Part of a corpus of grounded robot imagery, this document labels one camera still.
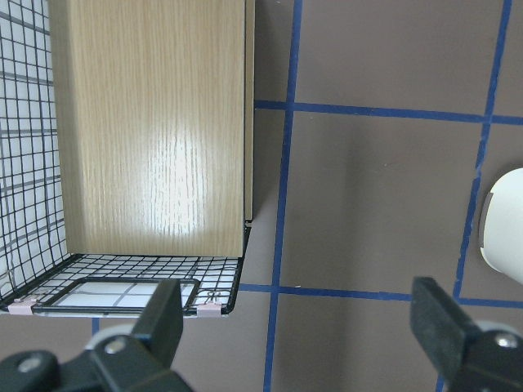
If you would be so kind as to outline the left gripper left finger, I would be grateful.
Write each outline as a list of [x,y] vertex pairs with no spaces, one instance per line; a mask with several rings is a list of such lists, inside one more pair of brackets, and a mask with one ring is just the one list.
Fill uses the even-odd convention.
[[171,367],[183,333],[181,284],[164,279],[132,328],[137,339],[164,367]]

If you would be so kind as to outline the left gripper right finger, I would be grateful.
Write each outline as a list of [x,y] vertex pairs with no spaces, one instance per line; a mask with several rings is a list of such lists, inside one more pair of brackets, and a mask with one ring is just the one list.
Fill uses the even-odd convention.
[[458,373],[481,329],[431,277],[414,278],[411,296],[409,326],[423,352],[438,373]]

